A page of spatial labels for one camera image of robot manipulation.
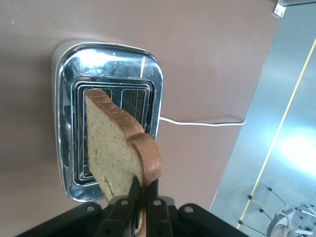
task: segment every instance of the white power cord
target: white power cord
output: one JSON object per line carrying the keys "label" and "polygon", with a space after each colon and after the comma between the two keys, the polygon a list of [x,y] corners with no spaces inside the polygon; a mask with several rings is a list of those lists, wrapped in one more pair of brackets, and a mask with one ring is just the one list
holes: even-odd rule
{"label": "white power cord", "polygon": [[220,127],[220,126],[242,126],[246,123],[246,118],[240,122],[219,122],[219,123],[204,123],[204,122],[177,122],[168,118],[159,117],[159,120],[170,122],[176,125],[197,125],[197,126],[209,126],[209,127]]}

